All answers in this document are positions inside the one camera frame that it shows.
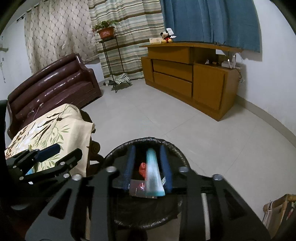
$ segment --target curtain rod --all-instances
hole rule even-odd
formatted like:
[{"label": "curtain rod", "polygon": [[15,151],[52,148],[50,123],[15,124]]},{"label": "curtain rod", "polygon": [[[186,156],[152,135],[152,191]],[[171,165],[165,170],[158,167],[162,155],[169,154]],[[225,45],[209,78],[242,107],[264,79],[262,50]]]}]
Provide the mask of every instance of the curtain rod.
[{"label": "curtain rod", "polygon": [[20,20],[20,19],[24,19],[25,15],[27,12],[30,12],[32,10],[32,8],[30,8],[29,10],[27,10],[22,16],[20,16],[18,19],[17,19],[17,22]]}]

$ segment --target potted plant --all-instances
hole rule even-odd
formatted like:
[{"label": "potted plant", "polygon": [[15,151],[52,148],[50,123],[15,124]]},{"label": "potted plant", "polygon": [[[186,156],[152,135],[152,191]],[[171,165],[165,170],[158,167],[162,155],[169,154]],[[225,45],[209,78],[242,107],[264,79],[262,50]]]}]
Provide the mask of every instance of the potted plant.
[{"label": "potted plant", "polygon": [[98,33],[101,37],[101,39],[107,39],[110,37],[113,37],[114,33],[114,26],[117,25],[118,21],[117,20],[106,20],[106,21],[101,21],[99,24],[96,24],[92,30],[94,33]]}]

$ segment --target curtain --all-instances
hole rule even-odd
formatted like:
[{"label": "curtain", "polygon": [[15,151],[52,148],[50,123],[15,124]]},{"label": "curtain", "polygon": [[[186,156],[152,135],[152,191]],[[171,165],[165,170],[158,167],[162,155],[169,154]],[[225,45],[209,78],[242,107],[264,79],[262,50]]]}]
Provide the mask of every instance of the curtain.
[{"label": "curtain", "polygon": [[260,52],[252,0],[161,0],[164,23],[176,41],[218,42]]},{"label": "curtain", "polygon": [[98,58],[87,0],[46,0],[25,14],[25,41],[32,73],[70,54]]},{"label": "curtain", "polygon": [[[130,79],[143,78],[141,57],[147,55],[147,48],[140,45],[149,38],[160,37],[164,31],[163,16],[159,0],[88,0],[92,24],[103,20],[118,20],[114,35],[118,40],[124,72]],[[102,44],[97,36],[97,49],[105,80],[110,76]],[[105,42],[113,74],[123,72],[116,41]]]}]

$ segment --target leaf print tablecloth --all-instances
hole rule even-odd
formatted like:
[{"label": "leaf print tablecloth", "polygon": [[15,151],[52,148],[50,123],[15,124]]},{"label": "leaf print tablecloth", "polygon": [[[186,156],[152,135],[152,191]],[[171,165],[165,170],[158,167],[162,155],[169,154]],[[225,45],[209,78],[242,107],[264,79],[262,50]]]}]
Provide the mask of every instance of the leaf print tablecloth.
[{"label": "leaf print tablecloth", "polygon": [[84,121],[76,106],[64,104],[49,111],[20,130],[5,150],[5,157],[8,159],[26,149],[42,150],[58,143],[61,146],[60,153],[39,163],[37,169],[33,170],[38,172],[54,167],[59,159],[76,148],[80,148],[82,158],[77,166],[70,171],[70,174],[79,173],[85,177],[89,153],[88,147],[93,130],[94,124]]}]

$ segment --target blue curtain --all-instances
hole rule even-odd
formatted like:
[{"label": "blue curtain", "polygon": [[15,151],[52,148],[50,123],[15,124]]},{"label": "blue curtain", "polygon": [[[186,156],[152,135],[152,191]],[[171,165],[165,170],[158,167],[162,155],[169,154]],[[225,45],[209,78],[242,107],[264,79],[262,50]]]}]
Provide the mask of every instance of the blue curtain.
[{"label": "blue curtain", "polygon": [[219,42],[260,52],[259,23],[252,0],[160,0],[175,41]]}]

